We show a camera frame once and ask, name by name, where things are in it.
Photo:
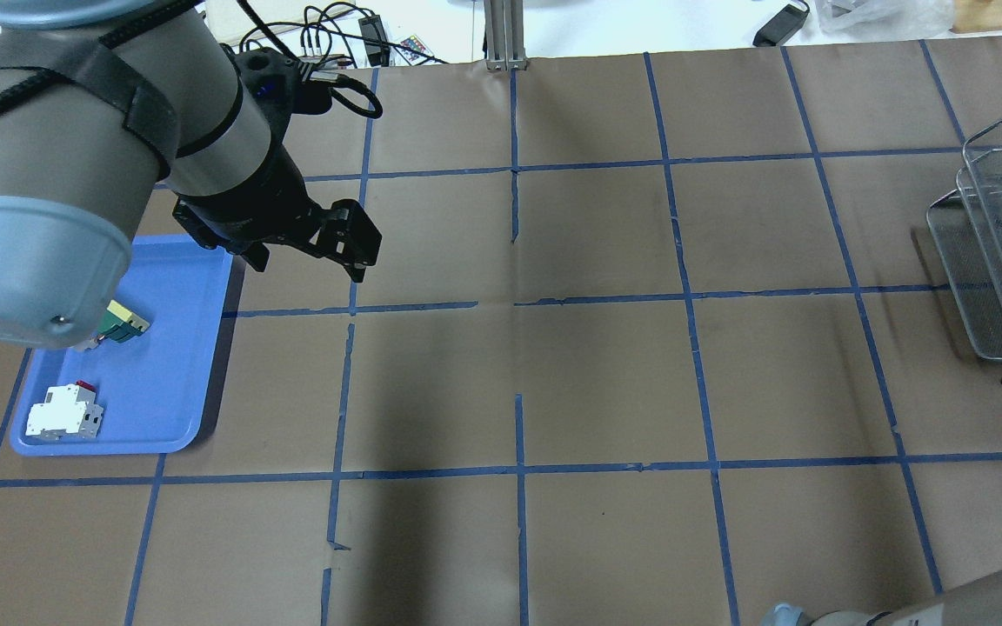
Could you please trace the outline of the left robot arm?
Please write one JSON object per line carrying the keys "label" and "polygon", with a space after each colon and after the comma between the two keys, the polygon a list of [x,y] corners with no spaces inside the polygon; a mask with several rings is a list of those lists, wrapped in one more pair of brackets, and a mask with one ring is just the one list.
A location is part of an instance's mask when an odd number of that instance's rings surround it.
{"label": "left robot arm", "polygon": [[59,350],[99,329],[156,183],[192,241],[266,269],[281,245],[358,283],[382,235],[322,209],[284,146],[291,116],[369,100],[279,41],[235,53],[194,1],[0,1],[0,342]]}

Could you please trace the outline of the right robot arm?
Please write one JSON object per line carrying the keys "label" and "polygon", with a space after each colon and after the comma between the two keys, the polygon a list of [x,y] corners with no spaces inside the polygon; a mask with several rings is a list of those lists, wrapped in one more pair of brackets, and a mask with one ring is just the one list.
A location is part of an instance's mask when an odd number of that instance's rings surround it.
{"label": "right robot arm", "polygon": [[1002,570],[945,593],[882,613],[838,610],[811,616],[790,603],[777,603],[762,625],[1002,625]]}

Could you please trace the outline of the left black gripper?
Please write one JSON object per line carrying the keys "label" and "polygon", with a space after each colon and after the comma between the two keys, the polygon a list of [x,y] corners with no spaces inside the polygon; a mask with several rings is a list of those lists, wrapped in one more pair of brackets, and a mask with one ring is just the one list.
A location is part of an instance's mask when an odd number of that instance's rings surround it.
{"label": "left black gripper", "polygon": [[258,170],[235,189],[211,196],[178,193],[172,217],[198,245],[222,247],[255,272],[266,271],[268,246],[281,245],[331,260],[354,283],[364,282],[377,264],[383,238],[357,199],[321,209],[281,143],[271,146]]}

